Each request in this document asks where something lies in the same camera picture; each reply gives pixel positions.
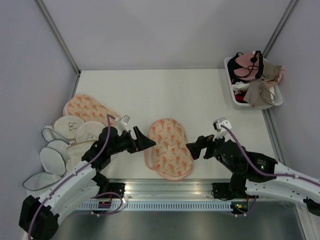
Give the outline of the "tulip print mesh laundry bag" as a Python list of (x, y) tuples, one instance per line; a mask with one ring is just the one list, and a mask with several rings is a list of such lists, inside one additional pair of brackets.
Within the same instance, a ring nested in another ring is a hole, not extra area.
[(185, 129), (178, 121), (171, 118), (155, 121), (147, 137), (156, 142), (144, 151), (147, 168), (168, 181), (180, 181), (191, 173), (194, 160), (187, 148)]

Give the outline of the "pink black bra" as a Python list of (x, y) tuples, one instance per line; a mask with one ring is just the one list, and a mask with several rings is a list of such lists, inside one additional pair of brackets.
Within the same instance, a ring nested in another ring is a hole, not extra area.
[(260, 50), (245, 53), (238, 52), (227, 61), (227, 71), (234, 82), (259, 79), (264, 71), (263, 55)]

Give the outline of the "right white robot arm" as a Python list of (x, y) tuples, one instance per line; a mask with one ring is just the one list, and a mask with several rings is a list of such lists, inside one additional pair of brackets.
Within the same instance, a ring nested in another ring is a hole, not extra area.
[(200, 136), (186, 145), (194, 160), (205, 150), (204, 159), (214, 158), (231, 173), (229, 182), (213, 183), (215, 199), (271, 198), (306, 206), (320, 214), (320, 181), (290, 169), (272, 157), (247, 151), (238, 141)]

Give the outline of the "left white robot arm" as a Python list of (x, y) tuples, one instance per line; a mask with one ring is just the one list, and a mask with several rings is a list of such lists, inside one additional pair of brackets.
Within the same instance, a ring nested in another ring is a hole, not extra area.
[(28, 239), (50, 240), (61, 223), (83, 202), (106, 197), (109, 179), (101, 171), (110, 164), (113, 155), (124, 151), (134, 154), (156, 145), (138, 127), (133, 130), (136, 138), (132, 138), (130, 131), (119, 134), (116, 128), (105, 127), (74, 170), (40, 196), (25, 198), (18, 225), (27, 233)]

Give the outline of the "white round laundry bag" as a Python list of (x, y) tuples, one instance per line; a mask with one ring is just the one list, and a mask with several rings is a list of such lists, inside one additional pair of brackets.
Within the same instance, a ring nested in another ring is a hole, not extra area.
[(85, 123), (83, 119), (75, 115), (66, 115), (53, 124), (53, 129), (64, 138), (71, 140), (76, 136), (77, 130)]
[(96, 141), (106, 126), (99, 121), (88, 121), (81, 125), (75, 133), (77, 143)]

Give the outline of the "beige bra in basket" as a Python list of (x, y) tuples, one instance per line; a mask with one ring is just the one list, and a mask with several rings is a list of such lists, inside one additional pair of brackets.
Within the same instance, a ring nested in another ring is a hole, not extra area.
[(244, 101), (253, 108), (271, 107), (275, 105), (276, 86), (284, 74), (283, 65), (273, 65), (263, 61), (264, 68), (260, 78), (253, 80), (244, 96)]

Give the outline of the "grey trimmed white mesh bag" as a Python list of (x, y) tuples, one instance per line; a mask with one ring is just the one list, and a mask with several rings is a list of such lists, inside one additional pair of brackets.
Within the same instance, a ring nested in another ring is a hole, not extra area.
[(62, 179), (60, 175), (48, 172), (38, 172), (26, 179), (22, 186), (31, 192), (37, 192), (50, 187)]

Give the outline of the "white plastic basket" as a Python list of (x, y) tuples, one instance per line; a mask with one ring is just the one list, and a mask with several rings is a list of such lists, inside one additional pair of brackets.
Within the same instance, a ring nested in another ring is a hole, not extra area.
[(224, 67), (225, 67), (225, 72), (226, 72), (226, 77), (227, 77), (227, 85), (228, 85), (228, 93), (231, 97), (231, 104), (233, 106), (234, 109), (236, 110), (243, 110), (243, 109), (257, 109), (257, 110), (267, 110), (271, 107), (275, 107), (275, 106), (280, 106), (283, 104), (283, 97), (280, 91), (280, 88), (278, 85), (274, 85), (271, 88), (271, 96), (272, 96), (272, 100), (274, 105), (270, 105), (270, 106), (259, 106), (259, 107), (251, 107), (250, 104), (248, 104), (247, 102), (245, 103), (241, 103), (238, 102), (235, 98), (235, 94), (232, 88), (232, 83), (231, 83), (231, 78), (230, 78), (230, 74), (228, 71), (228, 62), (229, 60), (231, 60), (232, 57), (226, 57), (224, 59)]

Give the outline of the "aluminium mounting rail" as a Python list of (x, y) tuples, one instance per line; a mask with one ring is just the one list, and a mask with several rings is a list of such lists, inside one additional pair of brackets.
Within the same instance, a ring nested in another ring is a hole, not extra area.
[[(227, 182), (226, 179), (110, 179), (111, 183), (124, 183), (124, 198), (132, 201), (209, 201), (213, 199), (212, 183)], [(306, 194), (292, 186), (275, 183), (250, 183), (250, 194), (260, 201), (302, 201)]]

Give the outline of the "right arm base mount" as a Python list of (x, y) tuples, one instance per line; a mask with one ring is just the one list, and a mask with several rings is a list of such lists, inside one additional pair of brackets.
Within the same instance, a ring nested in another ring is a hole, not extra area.
[(231, 201), (234, 199), (254, 199), (253, 195), (247, 195), (245, 192), (231, 191), (228, 182), (212, 183), (212, 190), (210, 194), (214, 199), (221, 201)]

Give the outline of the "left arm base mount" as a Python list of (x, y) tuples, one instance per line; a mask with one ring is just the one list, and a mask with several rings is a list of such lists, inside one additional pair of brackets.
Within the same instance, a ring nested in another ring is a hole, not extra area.
[(120, 199), (124, 197), (126, 184), (124, 182), (110, 182), (108, 187), (98, 192), (98, 199)]

